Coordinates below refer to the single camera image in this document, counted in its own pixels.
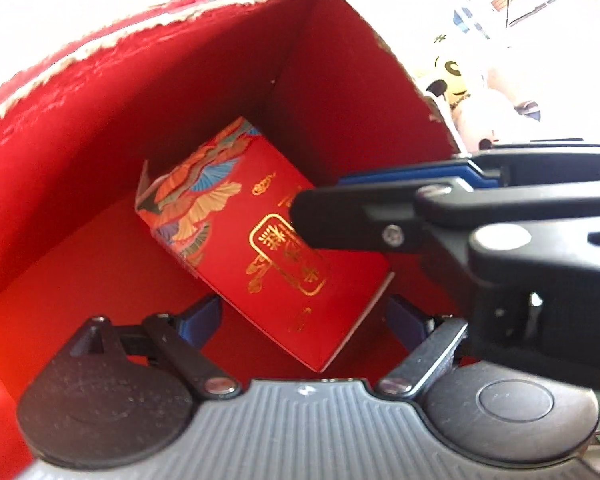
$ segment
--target cable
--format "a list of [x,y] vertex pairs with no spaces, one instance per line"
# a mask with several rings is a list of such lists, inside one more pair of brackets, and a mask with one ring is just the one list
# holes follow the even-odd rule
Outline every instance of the cable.
[[505,21],[504,21],[504,28],[509,27],[509,4],[510,4],[510,0],[507,0],[507,17],[505,18]]

